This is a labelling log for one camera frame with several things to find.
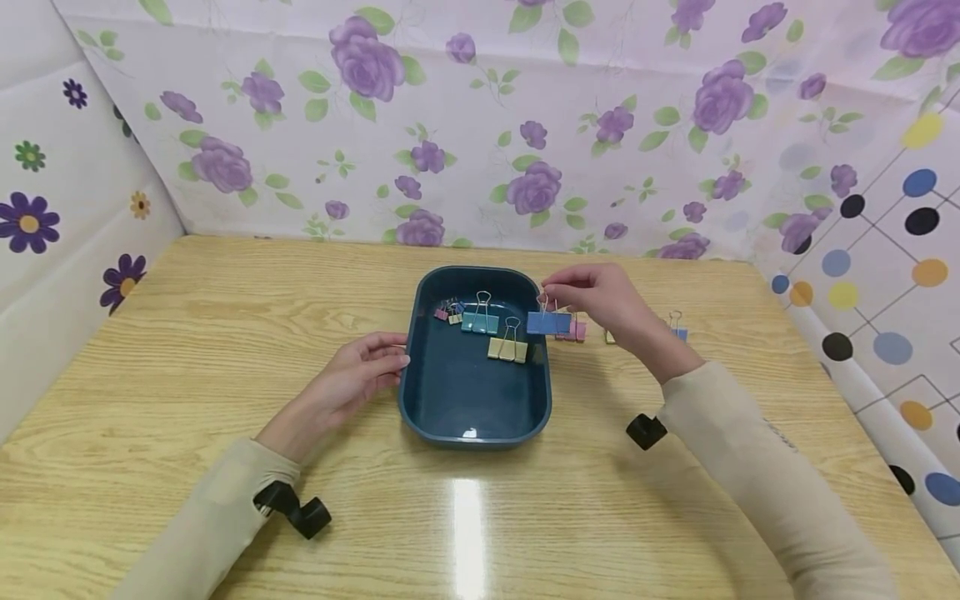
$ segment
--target light wood tabletop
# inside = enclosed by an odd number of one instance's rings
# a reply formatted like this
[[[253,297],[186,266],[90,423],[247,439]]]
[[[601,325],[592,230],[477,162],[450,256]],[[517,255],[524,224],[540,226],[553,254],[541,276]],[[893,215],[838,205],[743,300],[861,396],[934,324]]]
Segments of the light wood tabletop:
[[[153,265],[0,450],[0,597],[101,598],[231,443],[251,436],[343,343],[405,331],[446,264],[534,280],[576,260],[188,236]],[[960,579],[753,267],[617,258],[689,343],[756,396],[889,560],[904,598]],[[662,404],[603,342],[550,341],[553,413],[501,452],[438,449],[383,394],[324,444],[300,496],[333,524],[273,518],[219,598],[789,598],[750,523],[683,445],[624,433]]]

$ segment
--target orange dot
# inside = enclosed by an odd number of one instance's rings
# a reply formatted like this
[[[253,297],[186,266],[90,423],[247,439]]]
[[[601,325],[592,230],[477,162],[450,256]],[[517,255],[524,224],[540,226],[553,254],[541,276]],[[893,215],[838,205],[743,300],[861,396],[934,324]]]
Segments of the orange dot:
[[[939,258],[921,260],[913,268],[913,281],[922,287],[936,287],[947,280],[947,263]]]
[[[900,415],[914,429],[926,431],[933,426],[933,415],[920,402],[907,400],[900,405]]]
[[[806,281],[797,281],[790,290],[790,301],[794,306],[809,306],[813,302],[813,286]]]

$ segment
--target purple rose print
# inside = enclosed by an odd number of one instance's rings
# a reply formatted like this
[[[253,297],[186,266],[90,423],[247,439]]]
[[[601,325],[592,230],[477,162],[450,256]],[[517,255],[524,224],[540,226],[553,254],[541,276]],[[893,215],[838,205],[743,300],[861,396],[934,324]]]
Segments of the purple rose print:
[[[693,122],[705,132],[726,133],[747,116],[754,103],[754,89],[743,81],[747,69],[739,60],[728,60],[703,78],[697,90]]]
[[[856,171],[849,164],[838,164],[830,169],[830,187],[838,198],[850,196],[850,190],[856,186]]]
[[[445,231],[444,217],[418,208],[396,228],[396,240],[404,246],[440,246]]]
[[[446,152],[440,149],[440,146],[431,141],[423,140],[418,148],[410,151],[413,157],[414,166],[421,173],[430,171],[431,173],[440,173],[444,169]]]
[[[743,30],[740,41],[748,43],[763,39],[770,30],[777,27],[786,17],[786,8],[782,2],[774,2],[750,15],[750,26]]]
[[[394,87],[406,79],[400,54],[382,43],[376,29],[362,16],[352,16],[330,31],[330,55],[344,84],[364,98],[390,102]]]
[[[546,148],[546,129],[537,121],[527,121],[520,126],[520,136],[527,142],[527,146],[543,150]]]
[[[703,221],[705,212],[707,212],[707,206],[704,203],[692,202],[684,204],[684,216],[690,223],[700,223]]]
[[[23,192],[13,192],[9,204],[0,203],[0,239],[10,238],[11,252],[24,252],[28,246],[34,254],[47,252],[47,242],[60,240],[54,229],[59,222],[59,214],[47,212],[42,196],[30,201]]]
[[[824,93],[824,89],[826,88],[827,76],[823,73],[814,73],[806,78],[806,81],[800,84],[800,99],[813,100],[820,94]]]
[[[283,98],[283,88],[259,71],[253,71],[244,78],[240,90],[250,98],[250,106],[257,112],[280,113],[280,98]]]
[[[197,177],[213,183],[224,194],[242,192],[253,183],[243,151],[212,135],[200,140],[200,153],[190,162]]]
[[[887,20],[890,29],[880,39],[880,48],[909,59],[941,57],[960,41],[956,0],[900,0]]]
[[[704,26],[704,12],[713,8],[716,0],[679,0],[677,10],[670,19],[677,26],[677,31],[683,35],[690,30],[699,32]]]
[[[477,47],[469,34],[457,34],[447,41],[446,55],[454,62],[469,64],[477,56]]]
[[[410,200],[423,198],[423,194],[420,192],[420,182],[410,176],[401,175],[394,180],[394,185],[396,189],[400,190],[400,192]]]
[[[704,255],[710,241],[691,231],[673,244],[667,244],[657,252],[657,258],[682,258],[685,260],[695,260]]]
[[[824,206],[808,215],[798,212],[784,219],[780,224],[780,235],[783,236],[780,247],[784,252],[796,252],[831,212],[832,208]]]
[[[608,240],[618,240],[627,234],[629,228],[622,223],[610,223],[603,230],[603,236]]]
[[[617,107],[604,112],[597,120],[600,131],[597,139],[601,142],[615,144],[623,139],[623,134],[634,126],[634,115],[624,107]]]
[[[543,212],[557,201],[562,176],[559,170],[538,160],[507,186],[507,203],[518,215]]]
[[[713,183],[713,193],[710,196],[714,200],[720,200],[721,198],[727,201],[733,200],[743,188],[743,183],[742,173],[736,170],[730,171],[727,175],[717,178],[717,181]]]
[[[167,90],[160,94],[160,102],[178,114],[184,121],[191,123],[202,123],[204,121],[203,116],[197,112],[196,103],[183,94]]]
[[[340,221],[350,216],[350,207],[337,200],[331,200],[324,204],[324,208],[326,214],[334,221]]]

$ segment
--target forearm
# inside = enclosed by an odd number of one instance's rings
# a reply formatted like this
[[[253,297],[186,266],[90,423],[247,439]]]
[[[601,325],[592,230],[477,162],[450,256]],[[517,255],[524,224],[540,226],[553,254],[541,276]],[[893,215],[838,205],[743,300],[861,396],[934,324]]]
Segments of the forearm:
[[[296,463],[251,440],[238,440],[204,475],[112,597],[208,598],[266,522],[253,498],[275,480],[293,485],[299,476]]]
[[[660,420],[753,523],[797,598],[897,597],[840,499],[722,365],[668,381],[663,395]]]

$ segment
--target plastic tray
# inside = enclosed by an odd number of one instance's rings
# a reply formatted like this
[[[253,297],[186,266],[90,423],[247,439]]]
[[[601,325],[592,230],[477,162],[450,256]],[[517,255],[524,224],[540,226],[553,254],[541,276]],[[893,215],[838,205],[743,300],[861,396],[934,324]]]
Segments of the plastic tray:
[[[456,298],[476,308],[476,293],[491,293],[490,314],[519,317],[517,340],[527,362],[487,358],[492,336],[461,330],[434,317],[441,302]],[[536,436],[550,418],[550,366],[546,339],[525,331],[527,313],[539,310],[537,284],[523,273],[492,267],[441,267],[417,288],[407,352],[400,378],[403,420],[422,438],[450,447],[513,447]]]

